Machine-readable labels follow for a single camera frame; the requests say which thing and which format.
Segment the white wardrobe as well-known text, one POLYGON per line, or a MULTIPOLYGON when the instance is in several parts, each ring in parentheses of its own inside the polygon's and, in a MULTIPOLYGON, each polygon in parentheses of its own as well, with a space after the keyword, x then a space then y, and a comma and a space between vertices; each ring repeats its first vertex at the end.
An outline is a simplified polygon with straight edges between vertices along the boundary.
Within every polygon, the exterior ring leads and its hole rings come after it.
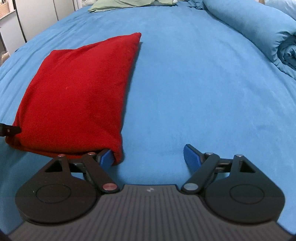
POLYGON ((57 21, 74 13, 80 4, 80 1, 74 0, 13 1, 24 41, 31 40, 57 21))

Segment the light blue pillow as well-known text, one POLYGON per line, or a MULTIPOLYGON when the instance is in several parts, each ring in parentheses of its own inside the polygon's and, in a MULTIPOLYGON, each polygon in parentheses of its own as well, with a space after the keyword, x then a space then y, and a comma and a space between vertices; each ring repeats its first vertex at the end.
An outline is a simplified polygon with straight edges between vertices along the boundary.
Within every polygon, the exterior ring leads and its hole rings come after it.
POLYGON ((296 0, 265 0, 265 5, 279 9, 283 13, 291 16, 294 20, 296 17, 296 0))

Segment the woven basket on shelf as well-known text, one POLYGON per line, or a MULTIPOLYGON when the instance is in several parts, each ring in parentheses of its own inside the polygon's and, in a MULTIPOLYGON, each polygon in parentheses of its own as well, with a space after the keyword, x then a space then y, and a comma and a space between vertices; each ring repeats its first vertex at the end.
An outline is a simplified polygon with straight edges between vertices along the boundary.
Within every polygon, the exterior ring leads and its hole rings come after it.
POLYGON ((9 3, 7 1, 1 1, 0 4, 0 18, 5 17, 10 13, 9 3))

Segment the red small garment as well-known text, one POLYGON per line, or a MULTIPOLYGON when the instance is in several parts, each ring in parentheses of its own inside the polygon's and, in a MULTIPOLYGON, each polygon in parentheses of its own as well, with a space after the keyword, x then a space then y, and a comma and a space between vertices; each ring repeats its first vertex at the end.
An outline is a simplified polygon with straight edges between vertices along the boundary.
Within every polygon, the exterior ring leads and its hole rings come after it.
POLYGON ((6 137, 12 148, 48 157, 79 158, 109 149, 122 158, 122 115, 141 33, 77 49, 52 51, 20 102, 6 137))

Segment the light green garment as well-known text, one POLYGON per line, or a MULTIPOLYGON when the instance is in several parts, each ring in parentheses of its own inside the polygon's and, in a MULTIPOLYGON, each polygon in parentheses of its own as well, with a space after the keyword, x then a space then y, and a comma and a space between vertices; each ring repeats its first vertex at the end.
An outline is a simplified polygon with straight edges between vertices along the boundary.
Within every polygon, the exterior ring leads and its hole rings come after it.
POLYGON ((136 8, 142 6, 174 6, 178 1, 155 1, 155 0, 112 0, 95 1, 88 9, 89 12, 110 11, 114 9, 136 8))

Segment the blue bed sheet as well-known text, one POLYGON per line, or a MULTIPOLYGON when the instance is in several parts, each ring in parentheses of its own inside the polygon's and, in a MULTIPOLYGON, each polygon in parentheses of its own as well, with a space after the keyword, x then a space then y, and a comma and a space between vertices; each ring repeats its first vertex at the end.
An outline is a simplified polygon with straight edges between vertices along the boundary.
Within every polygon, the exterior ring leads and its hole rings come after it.
POLYGON ((285 194, 279 222, 295 232, 295 80, 248 39, 206 11, 148 6, 82 8, 20 47, 1 66, 1 122, 12 124, 42 61, 140 32, 127 96, 124 158, 109 169, 123 184, 183 184, 183 147, 222 158, 243 154, 285 194))

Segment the rolled blue duvet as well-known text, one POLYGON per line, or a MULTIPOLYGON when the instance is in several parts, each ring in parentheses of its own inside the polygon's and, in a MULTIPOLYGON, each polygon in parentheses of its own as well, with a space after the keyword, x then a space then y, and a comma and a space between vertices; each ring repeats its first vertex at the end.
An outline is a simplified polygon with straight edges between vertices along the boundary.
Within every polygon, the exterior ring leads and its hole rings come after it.
POLYGON ((256 1, 189 1, 241 33, 281 72, 295 79, 295 20, 256 1))

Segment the white side shelf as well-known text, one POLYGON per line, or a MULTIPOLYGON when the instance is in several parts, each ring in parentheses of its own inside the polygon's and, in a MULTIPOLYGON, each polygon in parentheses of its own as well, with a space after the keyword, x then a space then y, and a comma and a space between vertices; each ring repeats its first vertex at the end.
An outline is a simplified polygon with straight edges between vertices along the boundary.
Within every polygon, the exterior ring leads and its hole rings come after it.
POLYGON ((16 10, 1 18, 1 39, 10 56, 25 44, 16 10))

